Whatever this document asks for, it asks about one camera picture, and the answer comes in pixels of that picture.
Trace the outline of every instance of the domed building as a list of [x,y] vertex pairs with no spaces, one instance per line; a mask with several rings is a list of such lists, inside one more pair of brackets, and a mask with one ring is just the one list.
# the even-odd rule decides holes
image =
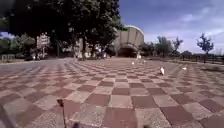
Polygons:
[[126,25],[127,31],[118,31],[114,41],[117,56],[135,57],[140,45],[144,43],[144,33],[136,26]]

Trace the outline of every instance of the sky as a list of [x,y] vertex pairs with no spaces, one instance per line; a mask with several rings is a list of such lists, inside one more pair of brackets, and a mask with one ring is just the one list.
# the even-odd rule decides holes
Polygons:
[[158,36],[184,40],[179,51],[203,52],[197,40],[205,33],[212,53],[224,52],[224,0],[120,0],[122,23],[144,32],[145,42]]

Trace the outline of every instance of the fence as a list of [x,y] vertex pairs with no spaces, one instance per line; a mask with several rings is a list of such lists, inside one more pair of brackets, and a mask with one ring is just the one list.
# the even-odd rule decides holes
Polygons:
[[191,62],[200,62],[200,63],[211,63],[211,64],[223,64],[224,65],[224,56],[220,55],[180,55],[180,56],[151,56],[149,57],[153,60],[182,60],[182,61],[191,61]]
[[13,54],[0,55],[0,57],[1,57],[1,62],[3,63],[10,63],[10,62],[13,62],[13,60],[15,60],[15,55]]

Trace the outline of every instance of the white bird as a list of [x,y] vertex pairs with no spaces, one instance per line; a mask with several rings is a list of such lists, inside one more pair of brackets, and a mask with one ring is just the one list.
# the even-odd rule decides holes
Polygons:
[[162,74],[162,75],[164,75],[164,68],[163,67],[161,67],[161,69],[160,69],[160,73]]
[[183,70],[187,70],[187,68],[186,68],[186,67],[183,67],[182,69],[183,69]]

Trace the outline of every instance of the checkered pavement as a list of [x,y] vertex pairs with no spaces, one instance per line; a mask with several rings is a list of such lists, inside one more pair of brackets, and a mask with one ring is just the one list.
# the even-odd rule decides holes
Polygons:
[[2,73],[0,104],[18,128],[63,128],[59,98],[68,127],[80,122],[84,128],[223,128],[224,74],[131,61],[66,61]]

